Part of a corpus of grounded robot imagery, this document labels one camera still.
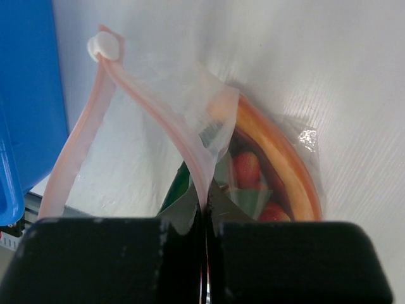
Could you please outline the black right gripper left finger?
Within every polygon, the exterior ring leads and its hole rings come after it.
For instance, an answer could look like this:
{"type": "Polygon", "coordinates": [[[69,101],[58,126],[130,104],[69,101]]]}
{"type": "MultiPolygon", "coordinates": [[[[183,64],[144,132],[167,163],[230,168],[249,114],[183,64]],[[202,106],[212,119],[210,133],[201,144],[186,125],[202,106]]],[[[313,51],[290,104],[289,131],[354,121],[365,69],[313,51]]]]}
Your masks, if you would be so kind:
{"type": "Polygon", "coordinates": [[[2,303],[199,303],[196,190],[153,218],[44,218],[23,237],[2,303]]]}

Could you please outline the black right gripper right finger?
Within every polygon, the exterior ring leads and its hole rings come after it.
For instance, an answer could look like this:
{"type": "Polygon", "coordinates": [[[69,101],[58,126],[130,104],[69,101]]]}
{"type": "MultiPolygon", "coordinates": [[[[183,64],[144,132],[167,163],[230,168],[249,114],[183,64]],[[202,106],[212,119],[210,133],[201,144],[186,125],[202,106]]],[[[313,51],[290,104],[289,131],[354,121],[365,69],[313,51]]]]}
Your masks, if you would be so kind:
{"type": "Polygon", "coordinates": [[[212,303],[392,303],[373,243],[350,222],[257,222],[208,192],[212,303]]]}

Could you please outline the red toy strawberry bunch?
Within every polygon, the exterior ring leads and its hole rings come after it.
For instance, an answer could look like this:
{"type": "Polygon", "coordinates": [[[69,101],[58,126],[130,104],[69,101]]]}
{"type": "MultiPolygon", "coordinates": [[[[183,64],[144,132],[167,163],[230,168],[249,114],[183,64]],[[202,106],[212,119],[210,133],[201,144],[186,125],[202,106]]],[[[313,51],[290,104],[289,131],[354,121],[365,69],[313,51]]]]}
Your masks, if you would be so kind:
{"type": "Polygon", "coordinates": [[[290,222],[275,186],[265,181],[259,158],[251,151],[227,153],[215,168],[215,180],[222,193],[244,213],[260,222],[290,222]]]}

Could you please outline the green toy cucumber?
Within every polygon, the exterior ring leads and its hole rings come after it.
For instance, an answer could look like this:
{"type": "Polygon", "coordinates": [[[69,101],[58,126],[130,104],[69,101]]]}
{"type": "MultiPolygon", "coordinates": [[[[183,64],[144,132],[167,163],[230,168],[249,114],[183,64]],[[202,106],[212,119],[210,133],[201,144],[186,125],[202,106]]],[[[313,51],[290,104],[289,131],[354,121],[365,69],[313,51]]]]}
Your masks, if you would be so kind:
{"type": "Polygon", "coordinates": [[[159,213],[165,211],[170,205],[172,205],[176,200],[183,196],[190,187],[191,182],[192,179],[190,178],[189,169],[185,162],[183,162],[177,170],[177,173],[165,196],[159,213]]]}

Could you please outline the clear zip top bag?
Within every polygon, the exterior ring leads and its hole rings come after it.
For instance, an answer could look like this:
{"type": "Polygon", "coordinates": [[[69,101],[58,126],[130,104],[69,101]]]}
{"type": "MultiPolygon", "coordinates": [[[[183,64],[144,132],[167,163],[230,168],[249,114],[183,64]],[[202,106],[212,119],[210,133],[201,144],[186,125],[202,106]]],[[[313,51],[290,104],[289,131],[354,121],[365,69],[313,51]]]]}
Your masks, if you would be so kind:
{"type": "MultiPolygon", "coordinates": [[[[202,66],[178,32],[129,39],[100,26],[87,51],[97,64],[94,85],[50,174],[39,218],[58,218],[65,206],[93,217],[153,217],[183,162],[206,208],[243,94],[202,66]]],[[[315,129],[259,111],[296,149],[321,203],[315,129]]]]}

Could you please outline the orange toy meat slice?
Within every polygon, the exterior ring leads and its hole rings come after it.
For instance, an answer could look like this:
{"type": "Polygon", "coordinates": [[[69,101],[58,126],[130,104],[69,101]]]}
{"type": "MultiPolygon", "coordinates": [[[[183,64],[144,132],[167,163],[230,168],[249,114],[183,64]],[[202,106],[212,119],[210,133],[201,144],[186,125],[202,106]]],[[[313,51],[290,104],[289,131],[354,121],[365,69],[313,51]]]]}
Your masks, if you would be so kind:
{"type": "MultiPolygon", "coordinates": [[[[315,182],[296,149],[284,133],[243,95],[239,96],[236,124],[227,153],[251,151],[258,158],[265,181],[275,186],[290,222],[319,221],[320,197],[315,182]]],[[[209,210],[218,220],[255,222],[222,193],[215,180],[210,190],[209,210]]]]}

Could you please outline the blue plastic bin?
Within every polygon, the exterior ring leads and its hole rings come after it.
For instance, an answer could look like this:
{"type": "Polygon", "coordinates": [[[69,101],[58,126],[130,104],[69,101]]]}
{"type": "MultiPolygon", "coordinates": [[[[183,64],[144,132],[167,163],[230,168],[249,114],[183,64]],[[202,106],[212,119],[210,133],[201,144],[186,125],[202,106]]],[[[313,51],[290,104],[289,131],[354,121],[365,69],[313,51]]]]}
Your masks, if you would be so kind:
{"type": "Polygon", "coordinates": [[[52,170],[67,139],[51,1],[1,1],[1,225],[52,170]]]}

